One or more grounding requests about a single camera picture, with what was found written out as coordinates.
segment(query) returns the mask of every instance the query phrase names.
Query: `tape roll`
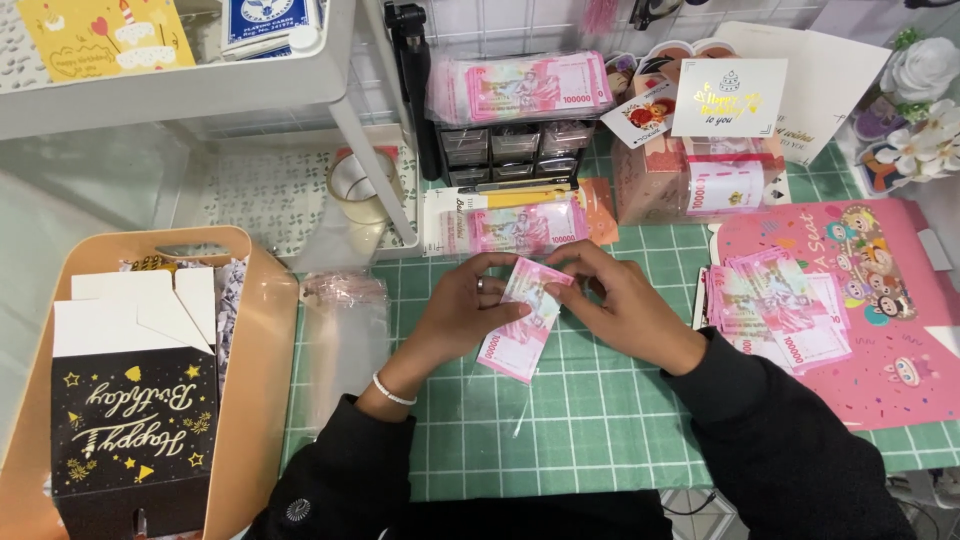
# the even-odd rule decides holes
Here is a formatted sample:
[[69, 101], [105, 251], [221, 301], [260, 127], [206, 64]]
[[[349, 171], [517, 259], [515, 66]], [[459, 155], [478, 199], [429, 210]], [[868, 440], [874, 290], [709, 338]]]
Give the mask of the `tape roll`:
[[[376, 152], [380, 169], [390, 182], [390, 188], [397, 199], [402, 201], [403, 188], [400, 186], [400, 178], [396, 173], [393, 158], [378, 148], [373, 150]], [[364, 172], [353, 152], [340, 156], [330, 165], [326, 173], [326, 192], [344, 210], [347, 219], [354, 223], [373, 225], [390, 219], [390, 215], [383, 208], [383, 203], [373, 189], [373, 184], [367, 178], [367, 173]]]

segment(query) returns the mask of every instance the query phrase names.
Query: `cable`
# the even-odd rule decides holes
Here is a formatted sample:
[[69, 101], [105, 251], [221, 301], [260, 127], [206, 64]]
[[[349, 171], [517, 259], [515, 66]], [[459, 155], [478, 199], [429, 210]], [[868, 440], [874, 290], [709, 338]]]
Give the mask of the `cable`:
[[671, 510], [670, 508], [667, 508], [667, 507], [664, 506], [663, 504], [661, 504], [660, 506], [663, 506], [663, 509], [666, 510], [666, 511], [668, 511], [668, 512], [670, 512], [671, 514], [675, 514], [675, 515], [678, 515], [678, 516], [692, 516], [693, 514], [695, 514], [695, 513], [699, 512], [700, 510], [703, 510], [704, 508], [706, 508], [707, 505], [710, 504], [710, 503], [712, 503], [713, 500], [716, 499], [716, 498], [717, 498], [717, 492], [711, 491], [710, 494], [709, 494], [709, 496], [707, 496], [707, 500], [704, 501], [704, 503], [701, 504], [699, 508], [697, 508], [696, 510], [690, 510], [689, 512], [678, 512], [678, 511], [676, 511], [676, 510]]
[[933, 519], [933, 516], [931, 516], [931, 515], [929, 514], [929, 512], [927, 512], [926, 510], [920, 508], [917, 504], [913, 504], [913, 503], [910, 503], [910, 502], [908, 502], [908, 501], [904, 501], [903, 499], [897, 499], [897, 502], [898, 502], [898, 503], [906, 504], [907, 506], [913, 506], [914, 508], [917, 508], [917, 511], [919, 511], [919, 512], [922, 513], [924, 516], [926, 516], [926, 519], [930, 520], [930, 523], [933, 524], [933, 529], [937, 531], [937, 533], [936, 533], [933, 537], [934, 537], [934, 538], [940, 538], [940, 526], [937, 525], [936, 520]]

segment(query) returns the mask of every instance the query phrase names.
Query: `pink tassel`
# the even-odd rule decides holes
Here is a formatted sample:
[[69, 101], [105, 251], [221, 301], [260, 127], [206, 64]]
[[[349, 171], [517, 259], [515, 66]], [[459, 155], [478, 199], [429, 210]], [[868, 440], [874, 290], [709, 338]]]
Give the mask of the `pink tassel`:
[[584, 34], [602, 35], [613, 29], [617, 0], [588, 0], [584, 10]]

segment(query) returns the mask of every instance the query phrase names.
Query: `black sleeve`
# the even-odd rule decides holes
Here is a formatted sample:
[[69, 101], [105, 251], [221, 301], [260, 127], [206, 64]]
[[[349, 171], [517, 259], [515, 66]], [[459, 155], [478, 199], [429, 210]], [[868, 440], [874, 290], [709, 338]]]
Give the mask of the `black sleeve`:
[[693, 416], [716, 487], [760, 538], [916, 538], [880, 452], [811, 390], [713, 328], [703, 362], [661, 376]]
[[382, 422], [345, 395], [316, 442], [300, 449], [244, 540], [377, 538], [410, 500], [417, 419]]

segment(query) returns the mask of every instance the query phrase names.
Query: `person's right hand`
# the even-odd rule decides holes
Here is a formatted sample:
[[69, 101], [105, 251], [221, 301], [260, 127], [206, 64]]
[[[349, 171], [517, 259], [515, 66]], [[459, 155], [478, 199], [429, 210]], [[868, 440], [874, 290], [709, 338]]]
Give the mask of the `person's right hand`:
[[671, 375], [684, 375], [700, 364], [707, 339], [667, 305], [639, 264], [617, 260], [589, 240], [561, 246], [546, 263], [568, 259], [574, 260], [563, 272], [588, 282], [603, 304], [589, 300], [579, 287], [550, 283], [545, 289], [594, 335], [624, 355], [647, 360]]

